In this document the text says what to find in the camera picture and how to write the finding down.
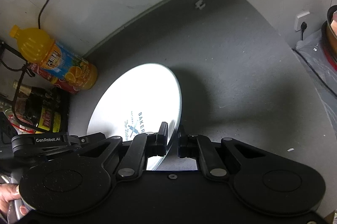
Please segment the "person's left hand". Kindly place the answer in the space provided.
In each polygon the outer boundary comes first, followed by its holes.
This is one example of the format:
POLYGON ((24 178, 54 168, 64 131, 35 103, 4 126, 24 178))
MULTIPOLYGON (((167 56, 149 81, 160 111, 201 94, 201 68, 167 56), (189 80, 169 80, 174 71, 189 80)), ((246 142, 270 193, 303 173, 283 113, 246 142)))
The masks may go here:
POLYGON ((1 196, 1 215, 3 217, 7 216, 9 203, 13 200, 18 200, 21 198, 19 193, 19 185, 17 184, 1 184, 0 186, 0 196, 1 196))

